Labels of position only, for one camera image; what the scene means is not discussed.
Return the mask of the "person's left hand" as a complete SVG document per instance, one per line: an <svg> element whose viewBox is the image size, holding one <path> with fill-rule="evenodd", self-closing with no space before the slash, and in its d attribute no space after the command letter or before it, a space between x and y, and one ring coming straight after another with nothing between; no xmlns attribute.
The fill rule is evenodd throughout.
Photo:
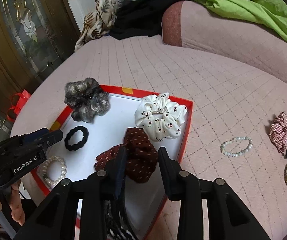
<svg viewBox="0 0 287 240"><path fill-rule="evenodd" d="M8 204L11 208L12 219L23 225L25 222L25 213L22 208L22 203L19 194L18 184L15 183L11 186L11 193L8 195Z"/></svg>

